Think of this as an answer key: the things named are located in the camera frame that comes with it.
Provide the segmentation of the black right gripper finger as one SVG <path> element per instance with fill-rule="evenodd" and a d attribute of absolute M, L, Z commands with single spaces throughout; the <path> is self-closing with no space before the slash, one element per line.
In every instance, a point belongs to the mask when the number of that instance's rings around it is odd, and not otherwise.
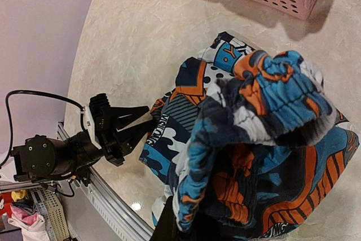
<path fill-rule="evenodd" d="M 173 212 L 173 197 L 169 197 L 165 203 L 157 226 L 150 241 L 179 241 L 179 229 Z"/>

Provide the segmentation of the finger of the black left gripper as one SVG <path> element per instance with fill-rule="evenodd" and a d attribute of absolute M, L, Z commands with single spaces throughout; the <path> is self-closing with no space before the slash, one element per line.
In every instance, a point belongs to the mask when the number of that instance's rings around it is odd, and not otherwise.
<path fill-rule="evenodd" d="M 111 107 L 111 116 L 115 118 L 114 126 L 124 128 L 141 118 L 149 111 L 148 106 L 140 107 Z"/>
<path fill-rule="evenodd" d="M 143 122 L 116 133 L 122 151 L 132 151 L 142 138 L 155 127 L 154 122 Z"/>

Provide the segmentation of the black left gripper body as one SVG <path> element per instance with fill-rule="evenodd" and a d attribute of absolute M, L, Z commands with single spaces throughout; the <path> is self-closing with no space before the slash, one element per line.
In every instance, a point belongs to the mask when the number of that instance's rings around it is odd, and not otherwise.
<path fill-rule="evenodd" d="M 97 120 L 99 141 L 104 148 L 104 156 L 108 162 L 121 166 L 125 156 L 133 151 L 130 144 L 131 134 L 121 129 L 131 122 L 130 108 L 102 106 Z"/>

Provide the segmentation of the orange patterned garment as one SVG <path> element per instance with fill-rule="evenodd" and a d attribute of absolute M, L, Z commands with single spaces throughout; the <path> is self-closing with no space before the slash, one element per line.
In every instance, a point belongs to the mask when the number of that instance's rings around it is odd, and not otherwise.
<path fill-rule="evenodd" d="M 360 149 L 296 51 L 269 56 L 222 32 L 151 108 L 140 161 L 173 197 L 180 240 L 271 239 L 298 228 Z"/>

